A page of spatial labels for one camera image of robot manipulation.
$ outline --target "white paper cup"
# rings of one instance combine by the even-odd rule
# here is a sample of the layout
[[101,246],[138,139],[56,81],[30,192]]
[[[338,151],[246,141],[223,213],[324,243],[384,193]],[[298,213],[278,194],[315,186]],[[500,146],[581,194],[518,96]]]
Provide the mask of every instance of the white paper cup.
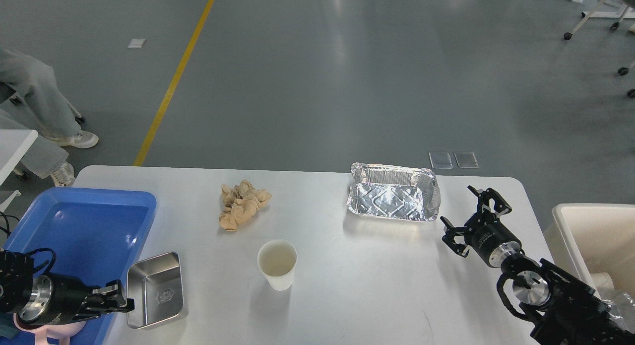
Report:
[[284,239],[268,241],[258,251],[260,272],[275,290],[285,290],[291,286],[297,260],[295,248]]

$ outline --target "black cable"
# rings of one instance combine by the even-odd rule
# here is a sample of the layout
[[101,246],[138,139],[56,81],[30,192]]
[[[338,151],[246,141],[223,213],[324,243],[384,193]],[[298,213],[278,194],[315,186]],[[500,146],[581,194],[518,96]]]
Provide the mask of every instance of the black cable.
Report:
[[0,214],[2,214],[2,216],[6,216],[6,217],[11,217],[11,218],[15,218],[15,220],[20,221],[19,218],[17,218],[16,216],[13,216],[12,214],[6,214],[2,211],[0,211]]
[[2,217],[4,218],[4,222],[6,223],[6,229],[0,227],[0,230],[2,230],[4,233],[6,233],[6,237],[9,238],[9,236],[11,236],[11,231],[9,230],[9,219],[6,217],[6,215],[2,212],[0,212]]
[[505,294],[505,290],[503,286],[505,285],[505,282],[507,280],[508,280],[508,277],[506,275],[501,275],[501,277],[499,277],[499,281],[496,282],[496,291],[499,293],[501,302],[503,302],[503,305],[506,307],[506,309],[508,309],[510,313],[512,313],[513,316],[519,319],[525,320],[526,322],[529,322],[528,316],[517,311],[514,308],[514,306],[511,304],[511,302],[509,301],[508,296]]
[[4,218],[4,222],[6,223],[6,229],[0,227],[0,230],[2,230],[2,232],[6,233],[6,236],[9,237],[11,236],[11,227],[9,227],[9,217],[11,218],[15,218],[16,220],[18,220],[18,222],[20,221],[19,218],[17,218],[16,216],[13,216],[11,214],[6,214],[2,211],[0,211],[0,216],[2,216]]
[[53,268],[53,265],[55,264],[55,261],[57,259],[56,255],[55,255],[55,251],[48,248],[48,247],[43,247],[43,248],[38,248],[36,250],[32,250],[31,252],[27,253],[27,256],[32,256],[34,254],[38,254],[40,252],[50,252],[51,253],[51,260],[49,261],[45,261],[44,263],[40,264],[39,266],[37,266],[35,268],[34,273],[38,272],[39,270],[41,270],[41,268],[43,266],[45,266],[48,263],[48,266],[46,267],[46,269],[44,270],[43,274],[49,273],[51,271],[51,268]]

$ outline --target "brown crumpled paper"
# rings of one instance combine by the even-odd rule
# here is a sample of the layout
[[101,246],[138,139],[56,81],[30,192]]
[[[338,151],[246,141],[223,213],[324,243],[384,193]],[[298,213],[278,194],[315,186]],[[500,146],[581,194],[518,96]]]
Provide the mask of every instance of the brown crumpled paper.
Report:
[[218,221],[220,227],[230,231],[235,231],[238,225],[247,222],[256,211],[265,207],[272,196],[265,189],[257,190],[247,180],[242,180],[233,189],[225,184],[221,188],[225,208]]

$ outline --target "stainless steel tray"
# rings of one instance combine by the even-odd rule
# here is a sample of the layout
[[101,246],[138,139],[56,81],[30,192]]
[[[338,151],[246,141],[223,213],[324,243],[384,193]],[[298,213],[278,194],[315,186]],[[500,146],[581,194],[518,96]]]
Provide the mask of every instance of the stainless steel tray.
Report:
[[185,316],[179,255],[168,252],[133,264],[127,272],[127,297],[134,299],[134,310],[127,314],[132,329]]
[[409,221],[436,220],[441,195],[430,169],[361,164],[351,166],[350,212]]

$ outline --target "gray floor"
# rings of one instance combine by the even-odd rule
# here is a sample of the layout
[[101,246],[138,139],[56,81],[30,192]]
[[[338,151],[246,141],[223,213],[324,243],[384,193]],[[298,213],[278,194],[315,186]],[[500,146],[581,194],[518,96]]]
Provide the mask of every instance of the gray floor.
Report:
[[[77,169],[132,164],[206,1],[0,0],[0,43],[54,66],[101,137],[69,151]],[[347,172],[474,151],[481,168],[435,172],[518,178],[542,227],[559,203],[633,203],[635,77],[616,74],[635,58],[633,20],[591,19],[564,42],[581,10],[216,0],[144,165]],[[146,46],[126,49],[135,37]],[[25,192],[8,211],[50,184],[7,180]]]

